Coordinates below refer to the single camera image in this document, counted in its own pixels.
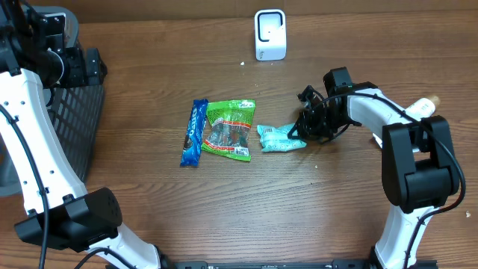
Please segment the mint green wipes pack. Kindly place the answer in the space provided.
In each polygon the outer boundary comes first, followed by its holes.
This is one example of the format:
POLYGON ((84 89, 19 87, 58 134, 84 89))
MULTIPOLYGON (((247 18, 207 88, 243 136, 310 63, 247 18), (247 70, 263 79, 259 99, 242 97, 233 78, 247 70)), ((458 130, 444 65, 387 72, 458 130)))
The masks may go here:
POLYGON ((262 152, 289 152, 305 148, 306 142, 288 137, 293 127, 293 123, 280 127, 257 125, 262 152))

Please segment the green snack bag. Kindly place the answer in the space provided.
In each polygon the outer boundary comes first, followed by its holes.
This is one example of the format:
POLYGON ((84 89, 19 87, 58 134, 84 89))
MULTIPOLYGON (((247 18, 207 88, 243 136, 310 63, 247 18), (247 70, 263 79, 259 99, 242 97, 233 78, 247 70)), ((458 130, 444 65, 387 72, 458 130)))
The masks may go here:
POLYGON ((239 99, 208 104, 206 116, 211 132, 202 150, 238 161, 251 161, 249 131, 255 113, 255 100, 239 99))

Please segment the white bamboo print tube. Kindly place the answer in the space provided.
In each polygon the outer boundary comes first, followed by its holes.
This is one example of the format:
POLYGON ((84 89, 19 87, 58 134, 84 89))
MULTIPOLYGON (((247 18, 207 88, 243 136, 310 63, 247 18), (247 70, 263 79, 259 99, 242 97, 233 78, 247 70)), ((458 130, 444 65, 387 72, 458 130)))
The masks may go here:
MULTIPOLYGON (((373 124, 373 138, 381 149, 383 146, 382 141, 382 127, 402 123, 408 124, 411 120, 408 120, 404 116, 401 116, 391 106, 385 104, 382 101, 374 100, 374 119, 373 124)), ((401 108, 396 103, 392 102, 395 108, 401 108)), ((407 116, 412 117, 415 120, 421 120, 423 118, 431 117, 437 106, 440 104, 440 99, 437 96, 423 97, 414 102, 407 108, 402 108, 402 112, 407 116)))

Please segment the blue Oreo cookie pack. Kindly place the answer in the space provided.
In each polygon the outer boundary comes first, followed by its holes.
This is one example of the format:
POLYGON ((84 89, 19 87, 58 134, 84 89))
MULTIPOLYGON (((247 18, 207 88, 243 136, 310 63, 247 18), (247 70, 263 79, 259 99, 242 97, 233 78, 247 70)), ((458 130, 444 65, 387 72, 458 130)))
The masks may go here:
POLYGON ((199 164, 207 107, 207 99, 193 101, 181 156, 180 165, 182 167, 196 167, 199 164))

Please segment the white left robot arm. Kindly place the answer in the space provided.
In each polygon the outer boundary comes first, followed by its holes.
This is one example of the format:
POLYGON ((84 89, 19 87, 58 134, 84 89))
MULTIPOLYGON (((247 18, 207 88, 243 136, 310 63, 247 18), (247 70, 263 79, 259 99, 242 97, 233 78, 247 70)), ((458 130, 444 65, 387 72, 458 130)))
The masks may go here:
POLYGON ((1 139, 27 214, 14 228, 42 250, 97 255, 111 268, 168 268, 124 224, 113 192, 84 183, 107 72, 98 49, 81 47, 68 10, 1 3, 1 139))

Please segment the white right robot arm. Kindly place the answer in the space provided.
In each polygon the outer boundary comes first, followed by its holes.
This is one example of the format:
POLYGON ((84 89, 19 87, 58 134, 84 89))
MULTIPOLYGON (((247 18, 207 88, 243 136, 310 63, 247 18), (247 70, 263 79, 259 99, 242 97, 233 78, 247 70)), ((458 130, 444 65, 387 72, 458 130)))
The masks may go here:
POLYGON ((416 252, 430 219, 457 207, 465 195, 448 122, 422 116, 387 98, 373 83, 354 83, 347 68, 323 77, 326 94, 311 85, 298 94, 304 105, 288 133, 321 144, 349 126, 364 126, 382 141, 382 187, 391 204, 385 228, 365 262, 355 268, 436 268, 416 252))

